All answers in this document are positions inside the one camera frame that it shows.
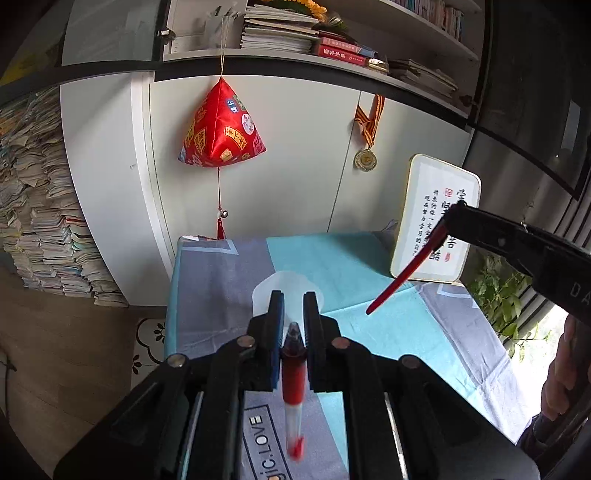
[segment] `red book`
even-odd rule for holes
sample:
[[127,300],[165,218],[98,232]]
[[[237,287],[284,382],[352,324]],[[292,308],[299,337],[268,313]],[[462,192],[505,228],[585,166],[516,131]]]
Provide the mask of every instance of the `red book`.
[[363,55],[364,57],[370,59],[375,57],[375,52],[367,47],[360,47],[359,45],[347,43],[341,40],[337,40],[335,38],[321,36],[320,45],[326,45],[327,47],[336,47],[345,51],[352,51],[353,53],[358,53],[359,55]]
[[319,57],[342,60],[346,61],[347,63],[365,66],[365,57],[362,57],[361,55],[356,55],[355,53],[351,53],[349,51],[341,50],[339,48],[329,47],[327,45],[316,45],[313,53],[314,55],[318,55]]

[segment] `floor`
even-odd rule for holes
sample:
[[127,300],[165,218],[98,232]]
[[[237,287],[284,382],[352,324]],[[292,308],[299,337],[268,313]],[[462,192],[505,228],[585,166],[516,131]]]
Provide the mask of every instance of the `floor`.
[[51,476],[129,392],[136,324],[145,314],[29,291],[1,265],[0,305],[0,349],[17,368],[8,383],[10,423]]
[[135,329],[134,358],[131,366],[131,388],[144,380],[164,360],[166,320],[143,318]]

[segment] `medal ribbon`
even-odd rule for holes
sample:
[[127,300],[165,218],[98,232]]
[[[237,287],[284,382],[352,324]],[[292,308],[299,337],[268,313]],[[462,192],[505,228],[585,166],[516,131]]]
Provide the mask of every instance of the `medal ribbon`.
[[369,118],[365,115],[359,104],[357,105],[357,111],[355,112],[355,122],[361,127],[361,133],[365,137],[365,141],[368,143],[368,148],[372,148],[375,143],[375,134],[378,132],[379,118],[382,116],[384,111],[385,98],[382,95],[374,96],[374,117]]

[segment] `red pen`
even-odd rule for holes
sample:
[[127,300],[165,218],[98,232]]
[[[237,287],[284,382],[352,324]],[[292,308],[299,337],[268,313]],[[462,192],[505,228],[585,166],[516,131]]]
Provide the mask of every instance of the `red pen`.
[[304,456],[301,407],[306,385],[306,352],[300,326],[291,322],[281,348],[281,385],[285,402],[287,454],[294,460],[301,460]]
[[378,308],[382,303],[388,300],[393,293],[398,290],[400,285],[406,282],[410,276],[414,273],[414,271],[423,263],[429,254],[438,248],[438,245],[442,244],[447,236],[447,228],[443,222],[440,222],[436,227],[435,230],[431,232],[429,235],[429,240],[423,246],[422,249],[419,250],[417,256],[414,257],[410,263],[400,272],[400,275],[397,276],[394,281],[386,287],[381,294],[378,295],[365,311],[366,315],[372,313],[376,308]]

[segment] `hanging string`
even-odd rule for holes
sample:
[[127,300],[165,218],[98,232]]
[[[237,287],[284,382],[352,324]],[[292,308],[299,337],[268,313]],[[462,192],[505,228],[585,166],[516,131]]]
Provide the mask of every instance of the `hanging string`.
[[[226,30],[224,33],[224,19],[226,19]],[[230,32],[230,15],[222,17],[222,26],[220,29],[220,77],[223,75],[223,64],[226,59],[226,45],[228,43],[228,34]]]
[[225,240],[226,232],[223,229],[222,189],[220,187],[220,167],[217,168],[217,239]]
[[217,209],[222,211],[222,189],[220,188],[220,167],[217,168]]
[[[228,43],[228,32],[230,31],[230,15],[224,15],[222,17],[222,26],[220,32],[220,78],[223,75],[223,64],[226,59],[226,45]],[[228,213],[222,211],[222,188],[220,185],[220,167],[217,168],[217,239],[224,240],[226,238],[226,232],[223,229],[222,218],[228,216]]]

